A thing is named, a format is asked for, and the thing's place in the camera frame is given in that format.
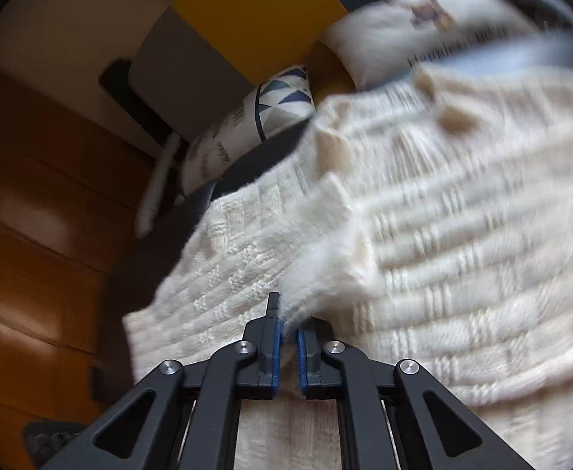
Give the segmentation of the deer print pillow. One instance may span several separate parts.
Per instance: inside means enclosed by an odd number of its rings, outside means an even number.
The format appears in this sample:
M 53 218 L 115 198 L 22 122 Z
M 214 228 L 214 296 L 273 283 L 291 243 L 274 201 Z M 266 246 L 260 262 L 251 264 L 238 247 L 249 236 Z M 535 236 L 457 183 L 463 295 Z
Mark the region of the deer print pillow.
M 368 89 L 413 65 L 538 31 L 506 0 L 379 0 L 333 23 L 322 42 Z

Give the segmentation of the grey yellow blue sofa chair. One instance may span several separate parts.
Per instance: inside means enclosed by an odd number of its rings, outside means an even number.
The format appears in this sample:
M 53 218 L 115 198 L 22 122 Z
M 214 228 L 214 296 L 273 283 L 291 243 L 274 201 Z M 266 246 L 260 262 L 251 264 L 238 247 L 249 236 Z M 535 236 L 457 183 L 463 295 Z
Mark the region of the grey yellow blue sofa chair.
M 355 87 L 322 42 L 332 24 L 379 0 L 174 0 L 131 58 L 114 61 L 100 86 L 158 145 L 161 155 L 141 199 L 136 231 L 147 235 L 178 202 L 180 170 L 197 136 L 277 73 L 304 65 L 315 107 Z M 488 68 L 554 63 L 565 50 L 573 64 L 572 0 L 506 0 L 538 25 L 535 34 L 471 46 L 436 61 L 473 61 Z

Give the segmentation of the cream knitted sweater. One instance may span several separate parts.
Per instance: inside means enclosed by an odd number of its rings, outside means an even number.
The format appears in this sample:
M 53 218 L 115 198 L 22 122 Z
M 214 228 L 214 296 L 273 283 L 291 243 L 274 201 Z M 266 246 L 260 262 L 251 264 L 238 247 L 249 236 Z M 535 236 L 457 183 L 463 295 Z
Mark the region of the cream knitted sweater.
M 211 202 L 143 310 L 133 377 L 207 359 L 280 296 L 370 358 L 420 362 L 537 469 L 573 467 L 573 70 L 407 81 L 325 100 Z

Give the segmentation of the blue triangle pattern pillow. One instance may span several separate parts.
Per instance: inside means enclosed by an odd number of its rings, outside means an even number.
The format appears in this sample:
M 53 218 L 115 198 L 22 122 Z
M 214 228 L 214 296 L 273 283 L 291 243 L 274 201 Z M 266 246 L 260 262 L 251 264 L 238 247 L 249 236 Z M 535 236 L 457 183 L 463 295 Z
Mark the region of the blue triangle pattern pillow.
M 190 196 L 237 159 L 313 112 L 315 103 L 304 65 L 289 67 L 253 88 L 232 112 L 190 145 L 180 170 L 182 195 Z

